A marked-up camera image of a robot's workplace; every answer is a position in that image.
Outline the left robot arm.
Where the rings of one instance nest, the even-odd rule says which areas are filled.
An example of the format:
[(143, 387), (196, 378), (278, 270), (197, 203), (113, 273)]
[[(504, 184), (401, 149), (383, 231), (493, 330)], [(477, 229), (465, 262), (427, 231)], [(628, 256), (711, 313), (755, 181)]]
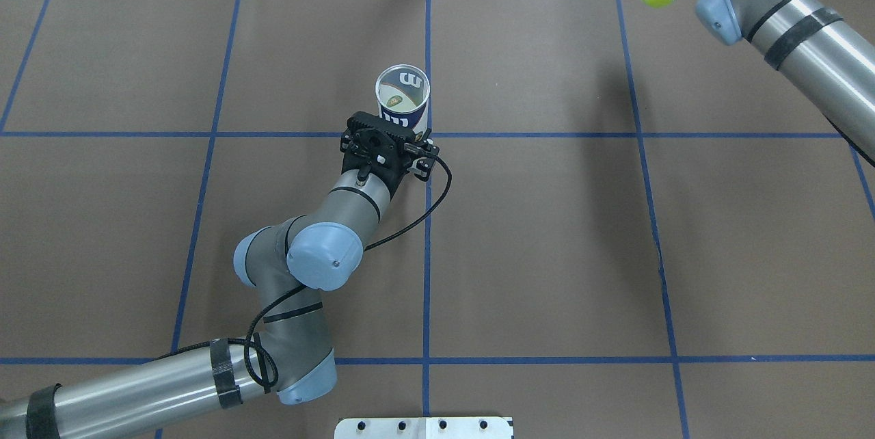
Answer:
[(314, 211), (350, 111), (244, 111), (215, 125), (2, 133), (2, 401), (243, 336), (232, 270), (252, 231)]

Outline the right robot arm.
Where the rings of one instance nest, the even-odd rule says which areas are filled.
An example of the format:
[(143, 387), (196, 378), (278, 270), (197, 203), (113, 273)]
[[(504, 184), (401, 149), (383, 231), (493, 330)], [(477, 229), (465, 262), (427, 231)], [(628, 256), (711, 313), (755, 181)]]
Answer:
[[(672, 0), (643, 0), (663, 7)], [(731, 46), (746, 40), (868, 162), (874, 152), (874, 49), (818, 0), (698, 0), (697, 18)]]

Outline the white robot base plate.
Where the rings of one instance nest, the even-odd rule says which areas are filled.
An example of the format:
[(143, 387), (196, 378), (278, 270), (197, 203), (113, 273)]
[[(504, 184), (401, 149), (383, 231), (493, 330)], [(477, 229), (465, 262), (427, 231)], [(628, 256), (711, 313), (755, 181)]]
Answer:
[(347, 418), (334, 438), (515, 438), (515, 427), (500, 416)]

